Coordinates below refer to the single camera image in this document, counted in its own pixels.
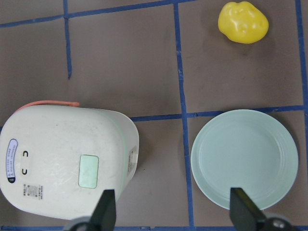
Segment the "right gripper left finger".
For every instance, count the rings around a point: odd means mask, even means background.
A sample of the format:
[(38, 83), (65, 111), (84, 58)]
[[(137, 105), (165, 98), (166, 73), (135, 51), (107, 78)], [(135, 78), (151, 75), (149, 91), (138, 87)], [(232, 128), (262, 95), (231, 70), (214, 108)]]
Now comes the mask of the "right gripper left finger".
[(89, 220), (90, 231), (113, 231), (116, 223), (114, 189), (104, 190)]

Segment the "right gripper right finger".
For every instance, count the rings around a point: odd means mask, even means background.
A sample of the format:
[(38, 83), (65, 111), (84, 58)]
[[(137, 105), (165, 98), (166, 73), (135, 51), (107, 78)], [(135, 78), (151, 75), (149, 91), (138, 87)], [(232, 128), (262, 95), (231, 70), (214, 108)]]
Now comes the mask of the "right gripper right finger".
[(237, 231), (260, 231), (266, 216), (242, 188), (231, 188), (230, 219)]

